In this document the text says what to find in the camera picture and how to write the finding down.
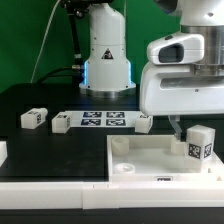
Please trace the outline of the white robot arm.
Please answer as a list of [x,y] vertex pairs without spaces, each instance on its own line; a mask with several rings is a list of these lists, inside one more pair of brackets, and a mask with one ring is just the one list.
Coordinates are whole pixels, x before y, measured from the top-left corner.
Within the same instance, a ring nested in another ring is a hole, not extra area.
[[[140,83],[147,116],[224,113],[224,0],[154,0],[180,30],[151,42]],[[107,4],[90,8],[91,53],[81,91],[114,97],[133,89],[124,23]]]

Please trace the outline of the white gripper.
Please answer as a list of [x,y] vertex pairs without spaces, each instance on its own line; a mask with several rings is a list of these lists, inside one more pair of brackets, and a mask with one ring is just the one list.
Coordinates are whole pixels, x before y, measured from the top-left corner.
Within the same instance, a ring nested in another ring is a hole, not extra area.
[[224,113],[224,77],[196,76],[189,65],[147,63],[140,83],[139,107],[147,116],[169,116],[177,140],[179,115]]

